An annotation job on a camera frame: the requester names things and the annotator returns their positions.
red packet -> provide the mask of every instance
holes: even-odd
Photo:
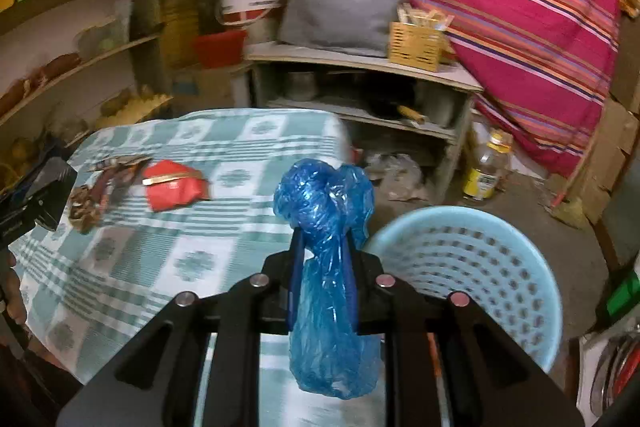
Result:
[[[171,160],[162,160],[147,167],[142,184],[154,212],[210,199],[209,181],[202,172]]]

bucket handle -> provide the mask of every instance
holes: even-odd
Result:
[[[222,20],[222,8],[220,6],[220,0],[216,1],[216,7],[213,10],[214,15],[216,16],[216,20],[222,24],[223,26],[229,26],[230,28],[235,28],[238,26],[248,26],[249,24],[253,24],[260,19],[264,19],[270,12],[273,10],[273,6],[271,8],[267,8],[260,15],[258,15],[255,19],[251,19],[251,21],[235,21],[235,22],[224,22]]]

silver bolt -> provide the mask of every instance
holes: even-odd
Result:
[[[175,296],[175,303],[182,307],[191,306],[197,298],[198,296],[193,292],[180,292]]]
[[[396,284],[396,278],[390,273],[382,273],[376,277],[376,284],[381,288],[391,288]]]
[[[457,306],[458,308],[464,308],[469,304],[469,302],[471,302],[469,295],[464,292],[453,292],[451,295],[449,295],[449,300],[454,306]]]
[[[254,288],[262,288],[263,286],[267,286],[269,284],[269,276],[264,273],[254,273],[251,277],[249,277],[249,284]]]

red container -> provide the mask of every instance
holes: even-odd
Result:
[[[223,68],[242,62],[245,30],[227,30],[193,39],[193,49],[204,68]]]

green and white tablecloth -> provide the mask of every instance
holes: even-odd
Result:
[[[287,248],[291,229],[271,208],[280,178],[301,158],[338,166],[347,147],[334,115],[295,109],[201,111],[95,133],[70,160],[76,185],[97,177],[87,170],[97,160],[145,153],[202,171],[212,200],[153,213],[137,185],[87,235],[65,215],[55,232],[15,241],[28,326],[87,382],[174,295],[226,291]],[[384,423],[383,385],[347,402],[300,391],[287,337],[264,336],[260,366],[263,426]]]

